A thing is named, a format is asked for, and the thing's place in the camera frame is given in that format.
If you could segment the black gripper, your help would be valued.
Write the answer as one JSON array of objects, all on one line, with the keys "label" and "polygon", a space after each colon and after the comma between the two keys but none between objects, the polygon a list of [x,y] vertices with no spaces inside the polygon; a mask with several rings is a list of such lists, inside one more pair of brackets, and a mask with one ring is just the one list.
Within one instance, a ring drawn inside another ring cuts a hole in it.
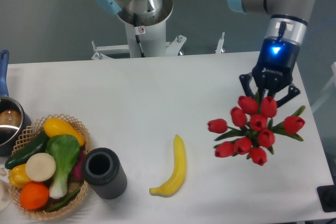
[{"label": "black gripper", "polygon": [[[301,91],[291,84],[298,54],[298,45],[287,41],[265,39],[252,73],[239,76],[245,96],[255,98],[258,94],[263,95],[266,90],[270,92],[270,96],[273,96],[288,87],[288,93],[276,101],[278,108],[298,96]],[[253,78],[258,88],[255,93],[250,87]]]}]

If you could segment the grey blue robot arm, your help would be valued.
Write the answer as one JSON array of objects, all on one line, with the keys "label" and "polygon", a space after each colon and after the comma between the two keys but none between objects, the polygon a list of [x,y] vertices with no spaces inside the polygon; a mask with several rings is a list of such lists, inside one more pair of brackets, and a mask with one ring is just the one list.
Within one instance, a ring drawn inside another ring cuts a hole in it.
[{"label": "grey blue robot arm", "polygon": [[[94,0],[105,12],[117,15],[125,25],[132,58],[177,55],[182,39],[166,41],[166,20],[172,0]],[[254,81],[258,96],[274,97],[284,88],[288,94],[277,101],[282,106],[300,91],[292,83],[292,72],[316,0],[227,0],[239,13],[265,13],[270,22],[259,58],[251,73],[239,77],[245,95],[252,97]]]}]

